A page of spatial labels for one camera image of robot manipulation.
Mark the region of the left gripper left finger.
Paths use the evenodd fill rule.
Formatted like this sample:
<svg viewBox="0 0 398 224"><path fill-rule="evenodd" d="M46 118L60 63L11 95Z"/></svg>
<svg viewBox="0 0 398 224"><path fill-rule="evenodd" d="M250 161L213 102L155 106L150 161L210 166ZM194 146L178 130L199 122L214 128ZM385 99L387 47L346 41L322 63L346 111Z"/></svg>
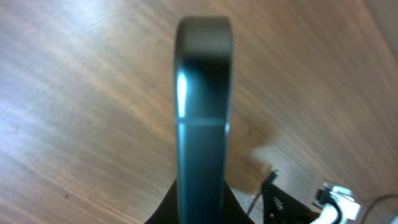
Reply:
<svg viewBox="0 0 398 224"><path fill-rule="evenodd" d="M179 224L176 180L174 180L160 205L145 224Z"/></svg>

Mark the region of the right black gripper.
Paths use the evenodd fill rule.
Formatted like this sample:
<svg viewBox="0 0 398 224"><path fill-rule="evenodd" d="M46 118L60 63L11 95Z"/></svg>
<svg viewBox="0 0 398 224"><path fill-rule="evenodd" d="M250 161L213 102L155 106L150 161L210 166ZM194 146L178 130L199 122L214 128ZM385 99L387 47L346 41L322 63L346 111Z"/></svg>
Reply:
<svg viewBox="0 0 398 224"><path fill-rule="evenodd" d="M261 185L264 224L309 224L320 213L314 212L274 184L277 171L272 170Z"/></svg>

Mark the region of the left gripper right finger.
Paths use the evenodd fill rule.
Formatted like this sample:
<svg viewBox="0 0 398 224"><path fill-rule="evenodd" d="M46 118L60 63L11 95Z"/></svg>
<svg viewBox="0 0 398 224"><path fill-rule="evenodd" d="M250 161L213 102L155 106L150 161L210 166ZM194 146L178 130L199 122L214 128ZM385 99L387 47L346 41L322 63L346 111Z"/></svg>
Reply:
<svg viewBox="0 0 398 224"><path fill-rule="evenodd" d="M223 189L222 224L254 224L226 182Z"/></svg>

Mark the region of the blue Galaxy S25 smartphone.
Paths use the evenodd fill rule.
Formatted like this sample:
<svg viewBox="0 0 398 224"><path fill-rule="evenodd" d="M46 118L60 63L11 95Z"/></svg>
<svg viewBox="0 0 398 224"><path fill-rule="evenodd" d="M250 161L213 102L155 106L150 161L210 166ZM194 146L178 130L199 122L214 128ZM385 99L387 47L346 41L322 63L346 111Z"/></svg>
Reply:
<svg viewBox="0 0 398 224"><path fill-rule="evenodd" d="M185 17L174 53L180 223L221 223L231 119L233 34L227 17Z"/></svg>

